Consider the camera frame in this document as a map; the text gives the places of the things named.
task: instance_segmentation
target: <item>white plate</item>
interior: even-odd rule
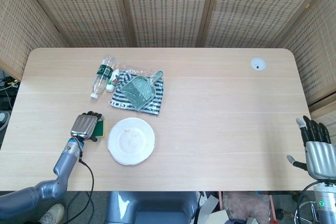
[[[148,123],[139,118],[126,118],[111,129],[108,150],[122,165],[137,165],[154,150],[155,135]]]

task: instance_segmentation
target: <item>plastic bag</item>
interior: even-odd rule
[[[223,206],[230,219],[247,221],[249,217],[253,217],[259,224],[269,223],[268,195],[259,195],[253,191],[225,191]]]
[[[123,67],[125,70],[120,70],[119,73],[119,82],[116,86],[115,92],[112,95],[112,98],[109,104],[112,107],[118,109],[126,109],[126,110],[136,110],[143,113],[148,113],[152,115],[159,115],[162,99],[163,99],[163,78],[159,78],[156,82],[154,82],[155,96],[154,98],[148,102],[142,109],[137,110],[132,102],[125,95],[125,86],[132,81],[132,79],[136,76],[145,76],[147,78],[153,76],[157,73],[157,71],[144,71],[144,70],[135,70],[129,69],[127,67]]]

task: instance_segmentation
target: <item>round hole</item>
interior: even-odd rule
[[[261,58],[254,58],[251,61],[251,66],[257,71],[263,71],[266,68],[266,62]]]

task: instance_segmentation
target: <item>green sponge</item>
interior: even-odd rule
[[[105,136],[105,127],[104,121],[98,121],[96,127],[94,127],[92,136],[95,137],[104,137]]]

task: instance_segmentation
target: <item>bottle cap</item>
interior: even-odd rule
[[[95,93],[92,93],[90,96],[91,96],[91,98],[98,99],[98,95],[95,94]]]
[[[114,86],[111,85],[111,84],[108,84],[108,85],[106,86],[106,90],[109,91],[109,92],[112,92],[112,91],[114,90]]]

